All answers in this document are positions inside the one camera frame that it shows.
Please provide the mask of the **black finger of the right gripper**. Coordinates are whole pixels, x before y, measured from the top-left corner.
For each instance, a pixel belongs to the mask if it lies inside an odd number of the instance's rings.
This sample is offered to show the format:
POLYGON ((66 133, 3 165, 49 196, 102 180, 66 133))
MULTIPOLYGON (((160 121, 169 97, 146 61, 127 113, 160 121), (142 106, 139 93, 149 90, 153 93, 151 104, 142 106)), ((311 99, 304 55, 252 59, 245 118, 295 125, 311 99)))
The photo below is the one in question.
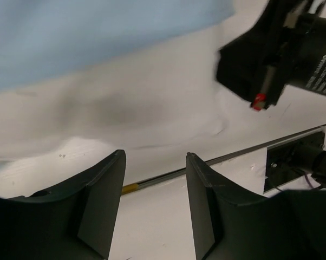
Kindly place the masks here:
POLYGON ((268 73, 264 59, 269 55, 274 34, 284 16, 284 1, 268 1, 257 22, 246 32, 219 49, 216 80, 254 110, 266 105, 262 90, 268 73))

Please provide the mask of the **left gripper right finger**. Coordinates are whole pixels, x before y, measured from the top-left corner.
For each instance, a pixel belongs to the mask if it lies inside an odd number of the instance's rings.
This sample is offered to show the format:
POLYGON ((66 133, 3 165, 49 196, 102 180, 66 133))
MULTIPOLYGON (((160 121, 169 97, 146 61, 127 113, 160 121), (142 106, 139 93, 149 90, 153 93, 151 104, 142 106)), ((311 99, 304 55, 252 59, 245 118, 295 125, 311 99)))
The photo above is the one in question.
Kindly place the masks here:
POLYGON ((186 156, 197 259, 326 259, 326 191, 264 197, 186 156))

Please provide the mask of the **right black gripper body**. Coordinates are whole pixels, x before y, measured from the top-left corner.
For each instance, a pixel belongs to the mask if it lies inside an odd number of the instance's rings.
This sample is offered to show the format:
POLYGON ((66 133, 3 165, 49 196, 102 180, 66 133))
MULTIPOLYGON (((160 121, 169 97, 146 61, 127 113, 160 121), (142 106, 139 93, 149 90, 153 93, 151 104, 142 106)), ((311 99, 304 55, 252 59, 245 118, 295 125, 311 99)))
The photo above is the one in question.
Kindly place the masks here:
POLYGON ((283 25, 282 59, 266 90, 263 108, 277 104, 287 85, 326 96, 326 1, 300 1, 283 25))

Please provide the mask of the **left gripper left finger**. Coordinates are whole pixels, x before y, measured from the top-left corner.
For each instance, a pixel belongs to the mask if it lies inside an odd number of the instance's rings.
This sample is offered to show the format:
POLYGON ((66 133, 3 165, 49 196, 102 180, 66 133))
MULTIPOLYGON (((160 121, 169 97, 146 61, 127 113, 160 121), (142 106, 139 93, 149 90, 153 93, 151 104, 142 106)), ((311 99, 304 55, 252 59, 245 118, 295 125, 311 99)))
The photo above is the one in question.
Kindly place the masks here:
POLYGON ((29 197, 0 198, 0 259, 107 259, 125 170, 117 150, 29 197))

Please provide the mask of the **white pillow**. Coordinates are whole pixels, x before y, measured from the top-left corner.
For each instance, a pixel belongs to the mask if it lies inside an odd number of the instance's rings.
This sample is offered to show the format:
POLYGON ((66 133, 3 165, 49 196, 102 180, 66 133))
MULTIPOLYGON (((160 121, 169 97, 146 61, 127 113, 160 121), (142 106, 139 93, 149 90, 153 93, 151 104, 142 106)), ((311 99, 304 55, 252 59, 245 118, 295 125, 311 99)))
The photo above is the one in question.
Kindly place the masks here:
POLYGON ((213 79, 216 49, 253 17, 177 37, 85 71, 0 93, 0 164, 58 149, 71 138, 111 149, 179 147, 251 135, 275 119, 281 131, 326 118, 326 98, 289 88, 256 114, 213 79))

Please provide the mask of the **light blue pillowcase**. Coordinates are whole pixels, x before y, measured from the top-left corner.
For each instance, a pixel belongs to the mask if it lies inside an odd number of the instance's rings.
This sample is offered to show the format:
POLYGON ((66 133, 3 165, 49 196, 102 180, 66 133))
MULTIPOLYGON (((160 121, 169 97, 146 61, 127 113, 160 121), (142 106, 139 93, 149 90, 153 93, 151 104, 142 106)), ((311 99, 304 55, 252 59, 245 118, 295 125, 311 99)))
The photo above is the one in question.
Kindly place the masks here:
POLYGON ((0 92, 216 25, 232 1, 0 1, 0 92))

